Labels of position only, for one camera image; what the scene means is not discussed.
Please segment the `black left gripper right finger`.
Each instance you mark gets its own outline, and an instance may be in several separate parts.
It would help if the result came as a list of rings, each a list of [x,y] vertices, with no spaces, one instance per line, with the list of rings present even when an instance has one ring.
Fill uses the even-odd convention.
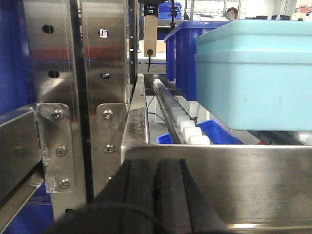
[[[164,159],[157,165],[156,217],[169,234],[229,233],[184,159]]]

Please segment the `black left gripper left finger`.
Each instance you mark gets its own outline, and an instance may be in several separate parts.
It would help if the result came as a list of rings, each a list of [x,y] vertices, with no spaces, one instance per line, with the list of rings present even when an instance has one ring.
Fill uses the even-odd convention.
[[[154,174],[148,160],[127,159],[86,207],[71,212],[48,234],[152,234]]]

